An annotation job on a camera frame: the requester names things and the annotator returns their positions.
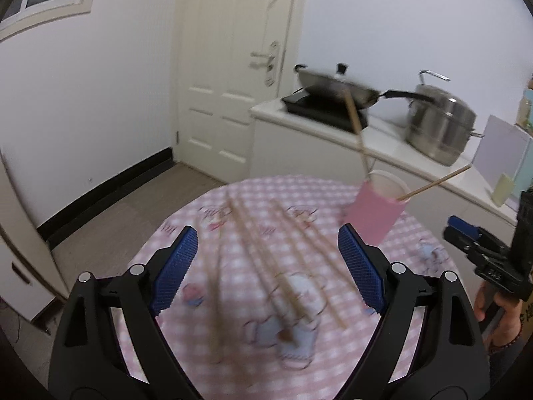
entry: pan handle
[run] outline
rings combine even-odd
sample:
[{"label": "pan handle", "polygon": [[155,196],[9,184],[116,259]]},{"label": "pan handle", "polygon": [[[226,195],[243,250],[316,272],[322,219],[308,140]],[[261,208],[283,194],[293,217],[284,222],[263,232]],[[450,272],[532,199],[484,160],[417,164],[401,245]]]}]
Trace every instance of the pan handle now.
[{"label": "pan handle", "polygon": [[430,104],[435,105],[435,99],[430,96],[420,95],[419,93],[414,92],[402,92],[400,90],[388,90],[383,93],[381,96],[386,97],[387,99],[391,97],[405,97],[408,99],[415,99],[418,101],[429,102]]}]

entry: blue clamp handle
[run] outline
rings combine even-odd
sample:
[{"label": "blue clamp handle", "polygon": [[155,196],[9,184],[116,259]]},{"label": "blue clamp handle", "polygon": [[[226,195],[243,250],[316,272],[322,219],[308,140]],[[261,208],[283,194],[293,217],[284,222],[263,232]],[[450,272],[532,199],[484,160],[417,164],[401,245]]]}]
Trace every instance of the blue clamp handle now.
[{"label": "blue clamp handle", "polygon": [[458,231],[460,231],[463,235],[468,236],[472,240],[477,241],[480,236],[479,228],[468,224],[466,221],[463,221],[458,216],[451,216],[448,218],[448,225]]}]

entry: pot lid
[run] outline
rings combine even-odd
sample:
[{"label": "pot lid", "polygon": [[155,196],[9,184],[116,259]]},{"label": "pot lid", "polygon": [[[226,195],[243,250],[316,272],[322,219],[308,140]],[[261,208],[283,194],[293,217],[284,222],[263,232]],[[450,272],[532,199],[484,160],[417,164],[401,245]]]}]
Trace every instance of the pot lid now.
[{"label": "pot lid", "polygon": [[435,99],[435,106],[441,109],[448,117],[454,119],[462,126],[472,129],[476,114],[466,102],[450,92],[428,84],[420,84],[416,88],[417,93],[427,95]]}]

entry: pot handle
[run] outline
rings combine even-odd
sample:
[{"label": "pot handle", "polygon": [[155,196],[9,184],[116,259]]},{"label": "pot handle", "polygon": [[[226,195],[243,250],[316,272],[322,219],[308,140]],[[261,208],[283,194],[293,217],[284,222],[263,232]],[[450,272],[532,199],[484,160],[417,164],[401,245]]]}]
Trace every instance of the pot handle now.
[{"label": "pot handle", "polygon": [[300,69],[305,69],[306,67],[306,64],[297,64],[296,66],[294,66],[294,72],[298,73]]},{"label": "pot handle", "polygon": [[443,81],[450,81],[450,79],[448,77],[445,77],[444,75],[441,75],[439,73],[436,73],[436,72],[433,72],[433,71],[428,71],[427,69],[424,69],[423,71],[420,71],[418,73],[418,77],[420,78],[420,84],[422,84],[423,86],[426,85],[426,83],[424,81],[424,74],[425,73],[427,73],[428,75],[433,75],[434,77],[440,78]]},{"label": "pot handle", "polygon": [[400,90],[388,90],[387,92],[383,93],[381,96],[386,97],[387,99],[391,97],[405,97],[408,99],[415,99],[418,101],[429,102],[430,104],[435,105],[435,99],[433,99],[430,96],[420,95],[420,93],[402,92]]}]

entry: white door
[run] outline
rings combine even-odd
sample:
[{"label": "white door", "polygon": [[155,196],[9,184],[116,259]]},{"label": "white door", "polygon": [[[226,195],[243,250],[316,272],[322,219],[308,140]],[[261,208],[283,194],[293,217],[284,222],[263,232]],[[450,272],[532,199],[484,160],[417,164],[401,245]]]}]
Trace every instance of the white door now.
[{"label": "white door", "polygon": [[186,164],[225,182],[247,177],[249,109],[277,96],[291,2],[187,0],[178,86]]}]

